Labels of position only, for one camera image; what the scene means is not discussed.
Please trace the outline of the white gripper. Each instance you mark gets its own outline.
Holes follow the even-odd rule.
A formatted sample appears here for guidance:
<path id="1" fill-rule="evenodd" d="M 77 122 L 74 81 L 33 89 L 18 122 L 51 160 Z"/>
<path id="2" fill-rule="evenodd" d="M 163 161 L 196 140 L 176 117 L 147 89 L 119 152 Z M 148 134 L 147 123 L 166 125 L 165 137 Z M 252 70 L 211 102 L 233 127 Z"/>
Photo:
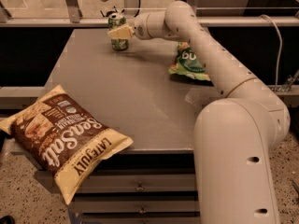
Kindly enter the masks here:
<path id="1" fill-rule="evenodd" d="M 153 36 L 150 34 L 150 16 L 151 13 L 142 13 L 131 18 L 128 23 L 115 27 L 107 32 L 111 40 L 131 39 L 134 35 L 140 40 L 150 40 Z"/>

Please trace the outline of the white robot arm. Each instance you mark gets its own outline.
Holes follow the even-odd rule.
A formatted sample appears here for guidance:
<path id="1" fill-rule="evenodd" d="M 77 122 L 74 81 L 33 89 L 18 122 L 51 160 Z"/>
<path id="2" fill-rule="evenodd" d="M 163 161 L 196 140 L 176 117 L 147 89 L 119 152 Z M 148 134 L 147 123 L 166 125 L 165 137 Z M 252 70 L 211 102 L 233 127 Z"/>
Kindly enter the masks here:
<path id="1" fill-rule="evenodd" d="M 290 129 L 283 101 L 204 30 L 185 2 L 138 15 L 108 35 L 188 43 L 221 96 L 194 125 L 201 223 L 281 224 L 269 151 Z"/>

